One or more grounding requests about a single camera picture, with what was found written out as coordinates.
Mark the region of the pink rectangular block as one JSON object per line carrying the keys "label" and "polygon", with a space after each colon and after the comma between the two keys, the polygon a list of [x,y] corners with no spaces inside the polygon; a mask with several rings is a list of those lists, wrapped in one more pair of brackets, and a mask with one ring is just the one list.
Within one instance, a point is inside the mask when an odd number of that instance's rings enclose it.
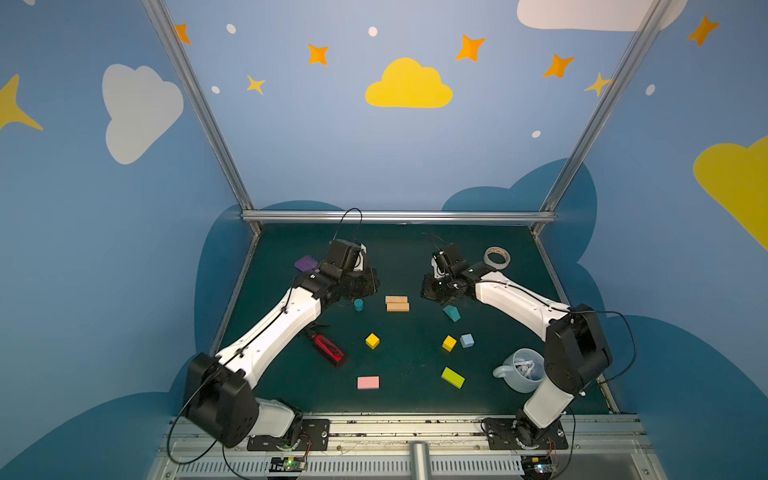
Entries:
{"label": "pink rectangular block", "polygon": [[357,378],[357,388],[359,390],[373,390],[380,388],[379,376],[361,376]]}

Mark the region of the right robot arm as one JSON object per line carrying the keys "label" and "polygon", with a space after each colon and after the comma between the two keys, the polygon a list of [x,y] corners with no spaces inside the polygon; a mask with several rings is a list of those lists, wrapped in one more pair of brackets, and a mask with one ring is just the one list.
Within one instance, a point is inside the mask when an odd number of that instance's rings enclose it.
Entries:
{"label": "right robot arm", "polygon": [[549,430],[574,398],[613,364],[597,311],[542,297],[489,266],[427,273],[421,296],[442,306],[471,297],[507,314],[545,343],[545,377],[516,415],[521,436]]}

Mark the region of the lime green rectangular block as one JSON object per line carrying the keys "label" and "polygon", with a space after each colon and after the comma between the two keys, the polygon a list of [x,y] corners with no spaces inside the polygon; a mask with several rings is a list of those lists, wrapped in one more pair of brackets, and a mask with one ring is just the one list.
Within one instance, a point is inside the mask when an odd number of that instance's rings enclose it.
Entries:
{"label": "lime green rectangular block", "polygon": [[465,382],[465,378],[462,375],[449,367],[445,367],[443,369],[441,378],[456,389],[461,389]]}

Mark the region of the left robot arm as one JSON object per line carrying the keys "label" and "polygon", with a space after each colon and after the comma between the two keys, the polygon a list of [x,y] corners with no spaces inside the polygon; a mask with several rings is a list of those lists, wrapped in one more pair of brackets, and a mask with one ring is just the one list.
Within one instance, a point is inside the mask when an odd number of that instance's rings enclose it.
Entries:
{"label": "left robot arm", "polygon": [[338,279],[318,271],[295,277],[283,298],[247,333],[213,356],[193,358],[180,414],[228,448],[249,435],[295,441],[300,412],[284,402],[259,400],[252,390],[277,355],[329,305],[371,296],[379,285],[372,267]]}

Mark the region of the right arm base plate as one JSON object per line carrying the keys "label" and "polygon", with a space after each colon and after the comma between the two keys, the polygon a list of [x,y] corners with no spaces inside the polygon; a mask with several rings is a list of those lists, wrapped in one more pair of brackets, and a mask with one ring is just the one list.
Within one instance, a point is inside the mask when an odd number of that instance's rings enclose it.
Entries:
{"label": "right arm base plate", "polygon": [[516,418],[486,417],[480,423],[491,450],[567,449],[567,435],[557,420],[549,427],[539,428],[533,422]]}

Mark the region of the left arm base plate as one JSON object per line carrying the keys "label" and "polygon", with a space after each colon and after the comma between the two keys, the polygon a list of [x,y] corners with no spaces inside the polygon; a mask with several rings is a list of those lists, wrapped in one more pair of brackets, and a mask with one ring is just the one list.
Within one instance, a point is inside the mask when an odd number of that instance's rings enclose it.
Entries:
{"label": "left arm base plate", "polygon": [[250,436],[248,451],[326,451],[330,437],[330,420],[326,418],[303,419],[292,425],[283,437]]}

